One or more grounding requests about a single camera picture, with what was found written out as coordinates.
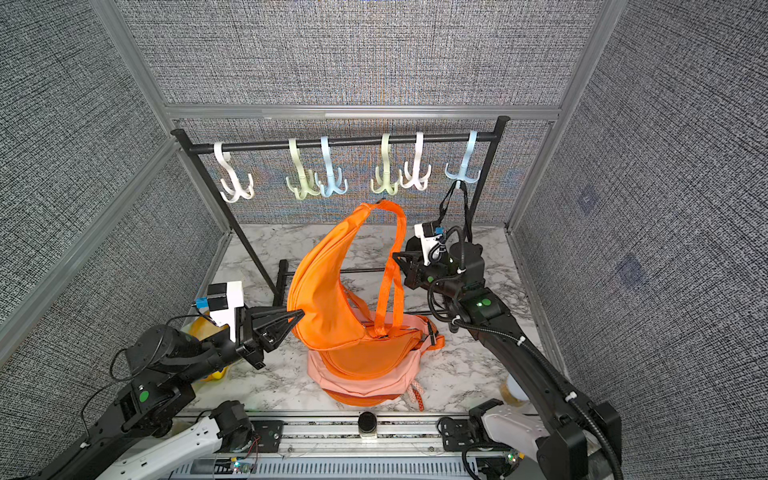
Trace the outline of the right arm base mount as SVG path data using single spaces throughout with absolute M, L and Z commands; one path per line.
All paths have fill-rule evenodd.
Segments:
M 443 416 L 436 423 L 443 449 L 461 454 L 472 479 L 506 479 L 522 461 L 534 459 L 537 440 L 548 436 L 535 413 L 491 399 L 472 408 L 466 418 Z

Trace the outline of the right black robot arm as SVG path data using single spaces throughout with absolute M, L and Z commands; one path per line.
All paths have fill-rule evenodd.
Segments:
M 445 311 L 436 319 L 452 331 L 469 331 L 536 410 L 536 417 L 527 417 L 497 405 L 482 413 L 482 429 L 492 445 L 534 456 L 548 479 L 623 478 L 618 412 L 607 402 L 594 403 L 524 334 L 510 308 L 486 284 L 481 246 L 457 242 L 435 260 L 420 250 L 391 258 L 408 288 L 425 290 L 429 301 L 442 298 Z

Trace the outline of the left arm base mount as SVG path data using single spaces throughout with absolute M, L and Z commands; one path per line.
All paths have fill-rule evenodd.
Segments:
M 98 479 L 159 479 L 206 455 L 276 453 L 283 430 L 282 420 L 253 420 L 242 403 L 226 401 L 180 433 L 115 461 Z

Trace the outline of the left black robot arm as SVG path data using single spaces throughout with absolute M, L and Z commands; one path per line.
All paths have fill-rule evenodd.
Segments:
M 168 322 L 146 330 L 125 350 L 130 374 L 103 414 L 34 479 L 95 479 L 148 436 L 160 437 L 195 398 L 193 384 L 245 360 L 264 367 L 304 311 L 238 307 L 233 327 L 202 340 Z

